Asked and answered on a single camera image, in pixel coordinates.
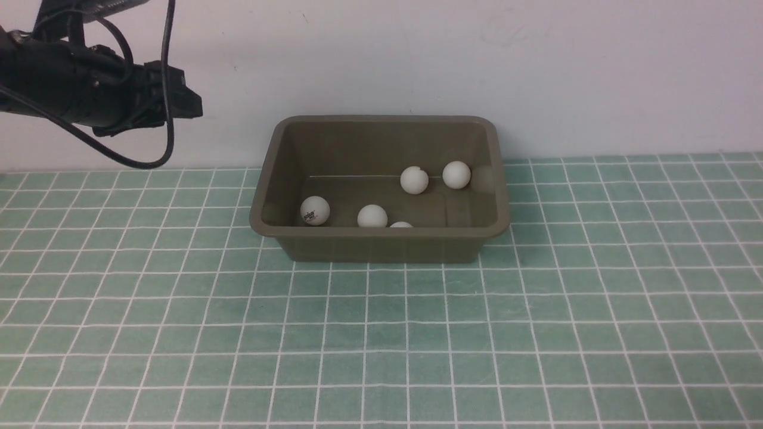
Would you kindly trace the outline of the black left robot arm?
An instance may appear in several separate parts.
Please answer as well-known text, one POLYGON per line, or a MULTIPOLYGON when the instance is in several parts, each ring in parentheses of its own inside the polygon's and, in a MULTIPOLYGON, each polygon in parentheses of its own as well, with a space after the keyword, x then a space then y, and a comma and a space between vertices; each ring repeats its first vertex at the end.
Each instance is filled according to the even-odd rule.
POLYGON ((125 38, 117 41, 122 54, 104 45, 28 38, 2 52, 2 86, 96 136, 161 127, 166 109, 175 119, 201 117, 201 96, 187 87, 182 70, 167 68, 164 90, 161 62, 136 64, 125 38))

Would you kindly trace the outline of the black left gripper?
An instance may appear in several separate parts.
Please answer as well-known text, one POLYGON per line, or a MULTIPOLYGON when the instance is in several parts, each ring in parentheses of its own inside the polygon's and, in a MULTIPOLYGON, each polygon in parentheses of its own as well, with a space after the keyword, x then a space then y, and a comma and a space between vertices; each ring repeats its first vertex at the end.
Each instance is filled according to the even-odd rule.
MULTIPOLYGON (((109 47, 96 45, 74 49, 73 64, 78 85, 73 123, 92 128, 96 136, 166 124, 160 60, 128 66, 109 47)), ((167 72, 165 101, 172 117, 201 117, 202 98, 188 87, 185 72, 173 66, 167 72)))

